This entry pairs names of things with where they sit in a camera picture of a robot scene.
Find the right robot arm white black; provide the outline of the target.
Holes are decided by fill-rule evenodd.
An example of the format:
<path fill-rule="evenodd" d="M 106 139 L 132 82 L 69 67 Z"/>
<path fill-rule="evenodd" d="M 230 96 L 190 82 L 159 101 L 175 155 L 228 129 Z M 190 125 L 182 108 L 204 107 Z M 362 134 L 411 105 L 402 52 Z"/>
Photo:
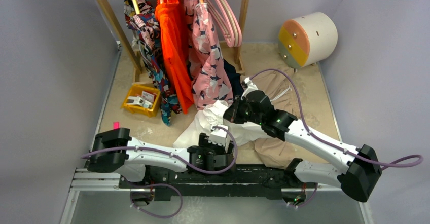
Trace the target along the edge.
<path fill-rule="evenodd" d="M 306 128 L 295 115 L 276 109 L 263 91 L 236 97 L 223 118 L 234 124 L 250 123 L 254 130 L 298 145 L 326 161 L 320 164 L 293 159 L 284 174 L 289 186 L 297 187 L 303 182 L 322 183 L 340 188 L 356 201 L 367 202 L 382 175 L 372 147 L 348 145 Z"/>

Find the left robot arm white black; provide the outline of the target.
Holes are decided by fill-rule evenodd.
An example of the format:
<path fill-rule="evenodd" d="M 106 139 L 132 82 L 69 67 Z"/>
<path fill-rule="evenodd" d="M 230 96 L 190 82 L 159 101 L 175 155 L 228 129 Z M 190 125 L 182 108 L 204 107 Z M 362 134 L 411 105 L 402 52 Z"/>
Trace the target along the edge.
<path fill-rule="evenodd" d="M 218 175 L 231 170 L 238 155 L 237 142 L 225 126 L 201 133 L 198 144 L 173 148 L 147 143 L 129 135 L 128 128 L 99 133 L 90 152 L 87 170 L 95 173 L 118 173 L 138 188 L 151 183 L 149 167 L 160 167 L 177 173 L 188 171 Z"/>

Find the white shorts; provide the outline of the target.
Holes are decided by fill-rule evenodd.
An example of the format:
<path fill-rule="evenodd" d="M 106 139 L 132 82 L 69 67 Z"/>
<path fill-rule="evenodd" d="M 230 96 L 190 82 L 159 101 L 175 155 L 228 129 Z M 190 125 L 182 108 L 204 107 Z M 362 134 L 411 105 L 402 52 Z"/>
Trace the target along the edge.
<path fill-rule="evenodd" d="M 260 126 L 254 123 L 233 124 L 223 119 L 224 112 L 228 109 L 225 101 L 217 100 L 214 104 L 196 113 L 194 120 L 188 128 L 173 143 L 175 148 L 188 148 L 198 145 L 200 133 L 210 134 L 211 126 L 222 124 L 228 127 L 234 136 L 238 146 L 244 145 L 257 139 L 270 138 Z"/>

